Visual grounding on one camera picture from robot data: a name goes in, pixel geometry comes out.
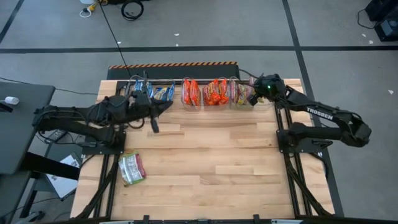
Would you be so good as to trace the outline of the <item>clear plastic bin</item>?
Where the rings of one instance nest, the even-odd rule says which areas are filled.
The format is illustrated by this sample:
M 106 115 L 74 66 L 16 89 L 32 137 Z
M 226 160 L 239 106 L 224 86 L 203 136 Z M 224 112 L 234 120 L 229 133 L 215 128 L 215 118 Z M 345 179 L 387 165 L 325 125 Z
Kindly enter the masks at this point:
M 133 75 L 127 83 L 125 94 L 130 103 L 149 105 L 161 111 L 167 110 L 174 103 L 175 82 L 167 80 L 160 86 L 150 81 L 146 75 Z
M 193 79 L 193 78 L 184 78 L 184 79 L 188 79 L 189 81 L 190 81 L 190 83 L 191 83 L 191 80 Z M 228 82 L 228 96 L 229 96 L 229 101 L 227 102 L 227 104 L 225 104 L 225 105 L 219 105 L 219 104 L 217 104 L 217 105 L 205 105 L 204 104 L 204 101 L 203 101 L 203 87 L 204 86 L 206 86 L 207 84 L 209 84 L 209 83 L 211 83 L 213 80 L 215 80 L 215 79 L 212 79 L 212 80 L 199 80 L 199 79 L 194 79 L 194 80 L 196 80 L 197 81 L 197 83 L 198 83 L 198 86 L 199 86 L 199 88 L 200 88 L 200 92 L 201 92 L 201 105 L 200 106 L 193 106 L 192 104 L 191 105 L 186 105 L 186 104 L 184 104 L 183 102 L 182 102 L 182 97 L 181 97 L 181 102 L 183 103 L 183 105 L 184 105 L 184 107 L 185 107 L 185 109 L 187 110 L 187 111 L 221 111 L 221 110 L 225 110 L 227 107 L 228 107 L 228 105 L 230 104 L 230 87 L 229 87 L 229 80 L 227 79 L 227 78 L 225 78 L 225 77 L 221 77 L 221 78 L 216 78 L 217 80 L 218 80 L 218 84 L 219 84 L 219 82 L 221 81 L 221 80 L 223 80 L 223 79 L 226 79 L 227 80 L 227 82 Z
M 249 90 L 249 80 L 240 80 L 237 77 L 233 77 L 230 78 L 229 81 L 234 80 L 237 84 L 242 84 L 242 85 L 246 85 L 247 89 Z M 231 109 L 236 109 L 236 110 L 253 110 L 255 106 L 265 106 L 265 107 L 270 107 L 273 106 L 274 102 L 270 102 L 269 100 L 265 99 L 265 98 L 259 98 L 259 102 L 257 104 L 255 104 L 254 106 L 251 106 L 247 99 L 246 99 L 246 103 L 244 105 L 238 105 L 237 103 L 232 103 L 230 102 L 230 107 Z

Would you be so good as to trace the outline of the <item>white printed sheet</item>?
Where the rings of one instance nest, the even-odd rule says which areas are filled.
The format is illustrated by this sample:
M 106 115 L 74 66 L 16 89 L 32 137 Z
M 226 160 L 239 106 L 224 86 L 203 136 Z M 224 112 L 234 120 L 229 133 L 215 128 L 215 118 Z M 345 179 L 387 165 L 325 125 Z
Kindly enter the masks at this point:
M 63 156 L 49 155 L 49 159 L 77 168 L 81 166 L 81 158 L 75 152 Z M 45 178 L 60 198 L 70 195 L 78 185 L 77 180 L 58 177 L 52 174 L 45 174 Z

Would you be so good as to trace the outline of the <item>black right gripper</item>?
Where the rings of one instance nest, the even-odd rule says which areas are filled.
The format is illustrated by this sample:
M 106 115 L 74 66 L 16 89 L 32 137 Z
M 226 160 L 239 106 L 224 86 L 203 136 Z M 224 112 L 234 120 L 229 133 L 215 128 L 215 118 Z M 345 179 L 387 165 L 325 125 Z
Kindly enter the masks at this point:
M 265 98 L 270 102 L 279 101 L 281 96 L 285 93 L 284 81 L 278 74 L 261 75 L 249 84 L 252 92 L 248 96 L 248 103 L 254 106 L 259 102 L 259 98 Z

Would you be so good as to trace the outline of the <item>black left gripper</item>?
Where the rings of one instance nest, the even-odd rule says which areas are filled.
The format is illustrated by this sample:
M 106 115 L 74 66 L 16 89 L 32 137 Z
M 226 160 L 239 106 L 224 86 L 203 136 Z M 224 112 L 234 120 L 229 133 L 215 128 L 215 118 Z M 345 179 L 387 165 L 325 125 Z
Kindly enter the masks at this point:
M 133 102 L 129 106 L 129 122 L 149 118 L 153 132 L 159 133 L 157 118 L 173 105 L 173 101 L 153 101 L 144 91 L 133 91 L 131 97 Z

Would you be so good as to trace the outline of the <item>black desk leg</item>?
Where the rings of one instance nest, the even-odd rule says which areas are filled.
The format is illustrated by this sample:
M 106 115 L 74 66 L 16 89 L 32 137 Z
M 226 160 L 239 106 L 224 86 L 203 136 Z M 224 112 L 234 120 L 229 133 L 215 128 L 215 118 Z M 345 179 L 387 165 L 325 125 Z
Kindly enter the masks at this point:
M 35 179 L 33 181 L 31 189 L 29 190 L 29 194 L 28 194 L 28 196 L 26 198 L 25 204 L 24 204 L 24 206 L 23 206 L 23 208 L 21 210 L 19 218 L 26 218 L 30 214 L 30 210 L 32 208 L 32 205 L 34 203 L 34 200 L 35 200 L 37 192 L 38 192 L 37 188 L 36 188 L 36 185 L 37 185 L 37 180 Z

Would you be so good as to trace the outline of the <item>black aluminium table frame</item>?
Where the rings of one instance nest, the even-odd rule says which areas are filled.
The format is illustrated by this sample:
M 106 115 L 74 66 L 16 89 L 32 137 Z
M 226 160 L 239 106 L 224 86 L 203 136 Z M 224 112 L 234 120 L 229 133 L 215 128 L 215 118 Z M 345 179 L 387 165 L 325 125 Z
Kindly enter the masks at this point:
M 274 106 L 253 110 L 187 111 L 176 86 L 174 103 L 158 121 L 126 130 L 125 152 L 139 153 L 146 178 L 124 186 L 114 156 L 98 155 L 80 171 L 72 216 L 98 189 L 95 216 L 130 224 L 301 222 L 335 215 L 323 161 L 309 149 L 282 153 L 277 131 L 310 125 L 304 112 Z

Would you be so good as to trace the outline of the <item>black power adapter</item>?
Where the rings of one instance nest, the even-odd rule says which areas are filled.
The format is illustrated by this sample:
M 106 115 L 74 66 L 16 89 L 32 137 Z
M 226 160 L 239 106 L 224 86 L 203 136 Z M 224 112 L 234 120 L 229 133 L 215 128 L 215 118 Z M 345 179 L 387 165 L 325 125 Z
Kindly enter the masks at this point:
M 52 134 L 46 137 L 45 142 L 47 144 L 58 142 L 61 138 L 63 138 L 67 134 L 66 131 L 57 129 Z

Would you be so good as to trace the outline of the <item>black equipment case with screen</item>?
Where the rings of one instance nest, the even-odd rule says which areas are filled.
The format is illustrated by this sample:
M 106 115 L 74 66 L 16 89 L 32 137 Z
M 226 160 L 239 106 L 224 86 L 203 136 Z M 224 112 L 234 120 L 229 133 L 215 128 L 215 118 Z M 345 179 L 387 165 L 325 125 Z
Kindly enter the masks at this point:
M 398 17 L 386 17 L 375 26 L 374 30 L 381 42 L 398 41 Z

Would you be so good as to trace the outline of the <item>black desk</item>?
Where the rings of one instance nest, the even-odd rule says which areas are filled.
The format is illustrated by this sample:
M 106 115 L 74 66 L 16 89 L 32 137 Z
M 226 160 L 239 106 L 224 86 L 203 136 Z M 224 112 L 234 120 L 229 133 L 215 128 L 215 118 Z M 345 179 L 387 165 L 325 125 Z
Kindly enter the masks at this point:
M 50 85 L 0 82 L 0 100 L 19 99 L 12 112 L 0 112 L 0 174 L 19 170 L 35 135 L 34 112 L 50 103 L 54 91 Z

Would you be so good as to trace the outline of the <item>black hazard-striped floor mat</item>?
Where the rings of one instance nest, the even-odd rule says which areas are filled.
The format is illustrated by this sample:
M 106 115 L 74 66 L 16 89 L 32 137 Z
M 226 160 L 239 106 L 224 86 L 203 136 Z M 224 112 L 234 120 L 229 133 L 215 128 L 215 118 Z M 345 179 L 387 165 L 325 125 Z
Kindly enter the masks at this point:
M 108 80 L 128 80 L 132 75 L 151 79 L 214 79 L 240 77 L 238 63 L 224 62 L 178 62 L 146 63 L 134 65 L 111 65 L 108 68 Z

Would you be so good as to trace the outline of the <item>black desk crossbeam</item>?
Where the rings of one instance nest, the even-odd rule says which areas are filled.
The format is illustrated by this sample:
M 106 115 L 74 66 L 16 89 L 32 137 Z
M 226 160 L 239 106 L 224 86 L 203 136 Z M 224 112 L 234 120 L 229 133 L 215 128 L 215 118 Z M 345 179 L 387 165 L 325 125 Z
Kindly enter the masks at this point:
M 25 154 L 21 163 L 21 169 L 72 180 L 78 180 L 80 174 L 80 169 L 77 167 L 54 161 L 31 152 Z

